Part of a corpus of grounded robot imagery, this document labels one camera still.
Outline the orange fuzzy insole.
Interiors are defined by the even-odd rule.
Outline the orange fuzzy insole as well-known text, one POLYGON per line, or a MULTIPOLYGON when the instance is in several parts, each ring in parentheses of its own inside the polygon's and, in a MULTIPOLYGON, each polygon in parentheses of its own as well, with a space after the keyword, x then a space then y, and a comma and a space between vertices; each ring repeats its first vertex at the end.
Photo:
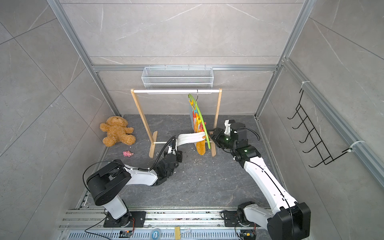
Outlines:
POLYGON ((204 132, 199 132, 198 134, 198 141, 195 145, 199 155, 203 156, 206 153, 206 135, 204 132))

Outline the white striped insole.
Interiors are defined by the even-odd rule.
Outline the white striped insole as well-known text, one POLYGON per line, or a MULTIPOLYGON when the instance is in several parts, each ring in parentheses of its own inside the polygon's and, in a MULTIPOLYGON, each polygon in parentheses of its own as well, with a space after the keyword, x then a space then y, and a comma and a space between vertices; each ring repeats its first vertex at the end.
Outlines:
POLYGON ((180 134, 176 140, 177 148, 184 144, 197 143, 206 139, 204 132, 191 133, 191 134, 180 134))

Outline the green clip hanger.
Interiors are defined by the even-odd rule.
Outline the green clip hanger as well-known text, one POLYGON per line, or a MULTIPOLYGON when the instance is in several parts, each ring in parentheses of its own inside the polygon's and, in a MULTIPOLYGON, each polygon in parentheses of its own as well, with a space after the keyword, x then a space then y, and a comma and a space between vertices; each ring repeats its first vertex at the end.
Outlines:
POLYGON ((192 94, 188 94, 188 98, 192 108, 190 116, 191 116, 193 130, 195 133, 199 133, 199 132, 205 133, 206 144, 208 145, 208 148, 211 150, 212 149, 211 142, 210 142, 209 134, 206 128, 206 122, 204 121, 204 118, 198 106, 197 100, 192 96, 192 94))

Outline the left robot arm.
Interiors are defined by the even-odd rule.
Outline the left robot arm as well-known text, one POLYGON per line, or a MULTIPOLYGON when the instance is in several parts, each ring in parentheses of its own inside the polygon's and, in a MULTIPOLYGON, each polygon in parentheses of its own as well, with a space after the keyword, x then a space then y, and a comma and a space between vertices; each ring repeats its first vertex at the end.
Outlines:
POLYGON ((171 137, 163 146, 163 156, 157 156, 148 168, 134 168, 121 160, 109 161, 107 165, 83 179, 83 184, 91 194, 95 204, 107 210, 114 220, 129 217, 127 205, 119 197, 121 190, 128 185, 159 186, 174 174, 182 161, 182 152, 177 150, 177 137, 171 137))

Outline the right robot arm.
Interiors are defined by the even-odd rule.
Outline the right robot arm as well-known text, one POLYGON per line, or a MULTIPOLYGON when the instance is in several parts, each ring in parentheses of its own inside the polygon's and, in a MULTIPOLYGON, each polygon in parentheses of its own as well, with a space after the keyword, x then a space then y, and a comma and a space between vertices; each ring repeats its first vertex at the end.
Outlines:
POLYGON ((292 197, 271 173, 260 152, 249 144, 243 123, 225 121, 225 128, 210 130, 215 145, 231 154, 234 161, 252 177, 269 208, 259 207, 249 201, 238 206, 237 215, 241 225, 255 224, 268 231, 273 240, 303 240, 310 235, 311 210, 306 203, 292 197))

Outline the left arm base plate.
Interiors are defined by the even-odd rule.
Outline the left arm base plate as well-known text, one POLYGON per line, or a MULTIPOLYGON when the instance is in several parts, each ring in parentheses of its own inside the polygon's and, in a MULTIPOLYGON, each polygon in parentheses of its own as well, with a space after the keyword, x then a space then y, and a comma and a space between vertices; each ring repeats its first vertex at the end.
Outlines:
POLYGON ((142 228, 146 220, 145 211, 129 212, 118 220, 115 220, 110 213, 107 213, 104 228, 142 228))

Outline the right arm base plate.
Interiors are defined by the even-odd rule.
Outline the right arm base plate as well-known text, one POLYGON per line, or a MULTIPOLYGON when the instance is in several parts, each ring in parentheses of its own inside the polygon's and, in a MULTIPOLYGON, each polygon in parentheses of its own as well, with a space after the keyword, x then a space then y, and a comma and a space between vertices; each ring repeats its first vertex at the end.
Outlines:
POLYGON ((226 227, 236 226, 250 229, 253 227, 265 228, 267 226, 265 216, 253 210, 223 210, 220 212, 220 217, 224 220, 226 227))

